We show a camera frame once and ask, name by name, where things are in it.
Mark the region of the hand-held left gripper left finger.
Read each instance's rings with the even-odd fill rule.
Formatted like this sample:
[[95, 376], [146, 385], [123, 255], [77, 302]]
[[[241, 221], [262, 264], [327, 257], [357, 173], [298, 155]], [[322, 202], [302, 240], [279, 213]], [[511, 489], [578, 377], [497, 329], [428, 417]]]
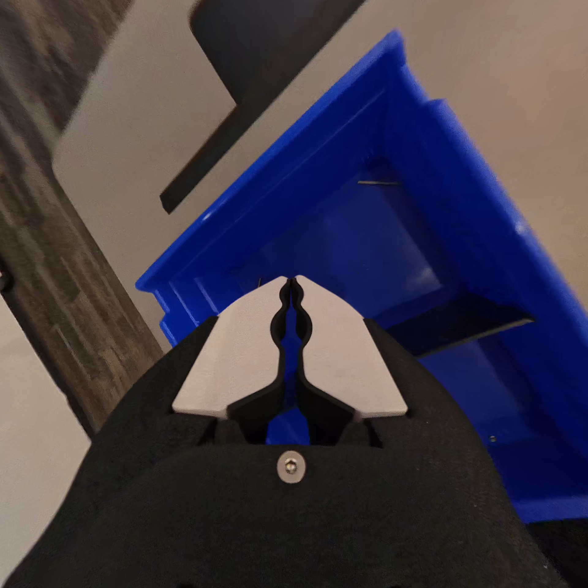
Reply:
[[172, 403], [175, 413], [227, 420], [229, 407], [273, 384], [280, 350], [272, 320], [283, 309], [279, 276], [230, 304], [218, 316]]

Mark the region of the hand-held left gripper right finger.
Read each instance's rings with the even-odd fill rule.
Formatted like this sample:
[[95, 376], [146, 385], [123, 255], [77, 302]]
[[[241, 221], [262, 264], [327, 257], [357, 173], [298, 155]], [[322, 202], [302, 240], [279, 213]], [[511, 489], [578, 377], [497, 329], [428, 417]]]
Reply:
[[350, 409], [354, 419], [405, 415], [408, 406], [364, 317], [309, 278], [293, 280], [310, 335], [301, 349], [302, 376], [312, 390]]

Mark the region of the blue bin with divider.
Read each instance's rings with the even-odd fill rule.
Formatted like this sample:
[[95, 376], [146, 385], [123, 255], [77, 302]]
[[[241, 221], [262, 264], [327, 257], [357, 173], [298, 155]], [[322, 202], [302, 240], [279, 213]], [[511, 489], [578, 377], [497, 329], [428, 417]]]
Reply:
[[397, 31], [136, 289], [157, 299], [174, 346], [280, 275], [330, 290], [421, 359], [473, 423], [523, 522], [587, 518], [587, 314], [450, 107], [423, 92]]

